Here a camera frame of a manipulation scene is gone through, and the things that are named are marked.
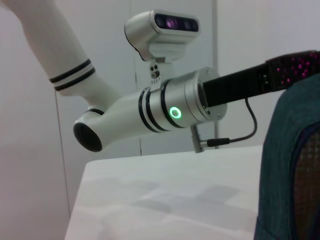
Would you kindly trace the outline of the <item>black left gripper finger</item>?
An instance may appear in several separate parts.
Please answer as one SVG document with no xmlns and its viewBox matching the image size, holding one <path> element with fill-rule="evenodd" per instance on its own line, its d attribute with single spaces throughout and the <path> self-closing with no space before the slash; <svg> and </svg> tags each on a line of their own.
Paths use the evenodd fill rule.
<svg viewBox="0 0 320 240">
<path fill-rule="evenodd" d="M 272 91 L 287 89 L 292 84 L 320 73 L 320 52 L 308 50 L 278 56 L 266 61 Z"/>
</svg>

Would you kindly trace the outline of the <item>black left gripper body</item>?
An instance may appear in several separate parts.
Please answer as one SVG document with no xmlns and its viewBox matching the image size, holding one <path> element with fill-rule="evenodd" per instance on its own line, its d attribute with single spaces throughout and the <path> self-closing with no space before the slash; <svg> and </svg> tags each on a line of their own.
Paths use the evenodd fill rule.
<svg viewBox="0 0 320 240">
<path fill-rule="evenodd" d="M 208 106 L 265 94 L 263 76 L 267 75 L 268 66 L 264 63 L 205 82 L 203 88 Z"/>
</svg>

